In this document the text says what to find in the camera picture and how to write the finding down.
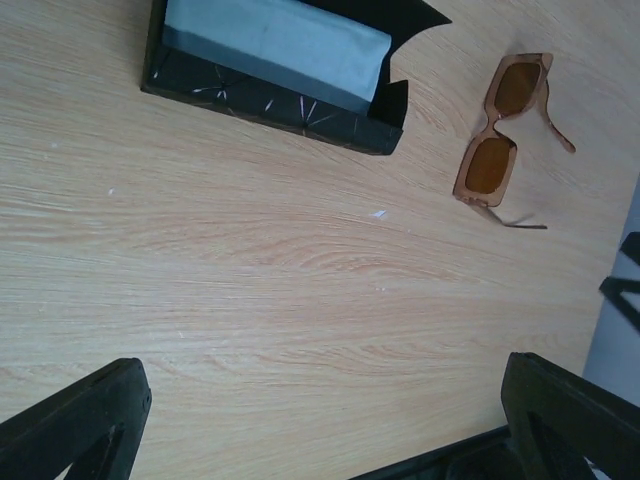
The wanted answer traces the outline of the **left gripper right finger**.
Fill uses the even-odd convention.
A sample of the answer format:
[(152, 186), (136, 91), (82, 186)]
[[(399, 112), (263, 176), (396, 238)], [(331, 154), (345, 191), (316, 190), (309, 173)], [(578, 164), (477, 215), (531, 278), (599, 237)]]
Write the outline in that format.
[(528, 479), (639, 477), (639, 408), (534, 353), (513, 352), (501, 386)]

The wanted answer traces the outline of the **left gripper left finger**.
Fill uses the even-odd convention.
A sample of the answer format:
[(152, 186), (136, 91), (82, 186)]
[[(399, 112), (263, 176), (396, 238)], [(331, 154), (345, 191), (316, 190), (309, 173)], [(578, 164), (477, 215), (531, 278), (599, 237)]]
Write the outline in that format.
[(151, 403), (142, 362), (117, 359), (1, 423), (1, 477), (127, 479)]

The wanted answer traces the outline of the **brown sunglasses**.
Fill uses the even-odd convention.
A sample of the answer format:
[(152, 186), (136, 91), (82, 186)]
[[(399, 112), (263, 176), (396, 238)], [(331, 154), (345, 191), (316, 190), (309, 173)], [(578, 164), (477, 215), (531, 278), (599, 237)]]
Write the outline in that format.
[(503, 57), (487, 90), (483, 109), (485, 126), (470, 140), (462, 157), (453, 196), (490, 222), (507, 228), (545, 230), (524, 220), (506, 222), (494, 209), (509, 184), (517, 144), (496, 129), (503, 120), (515, 119), (536, 107), (547, 127), (569, 153), (574, 144), (554, 125), (548, 112), (548, 81), (554, 56), (548, 52), (520, 53)]

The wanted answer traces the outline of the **black sunglasses case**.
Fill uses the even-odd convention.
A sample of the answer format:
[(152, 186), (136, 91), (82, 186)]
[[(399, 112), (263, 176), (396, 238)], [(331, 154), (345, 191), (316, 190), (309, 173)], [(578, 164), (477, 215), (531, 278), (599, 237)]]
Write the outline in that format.
[(409, 85), (392, 81), (390, 63), (407, 41), (448, 18), (423, 1), (301, 1), (390, 35), (376, 92), (358, 114), (163, 42), (168, 1), (151, 7), (141, 88), (144, 92), (269, 125), (371, 155), (391, 154), (403, 133)]

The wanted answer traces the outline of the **light blue cleaning cloth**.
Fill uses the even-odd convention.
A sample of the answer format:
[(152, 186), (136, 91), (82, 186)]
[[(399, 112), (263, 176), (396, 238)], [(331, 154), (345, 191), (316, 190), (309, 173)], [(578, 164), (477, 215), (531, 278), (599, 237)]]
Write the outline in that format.
[(392, 39), (301, 1), (169, 0), (163, 42), (364, 114)]

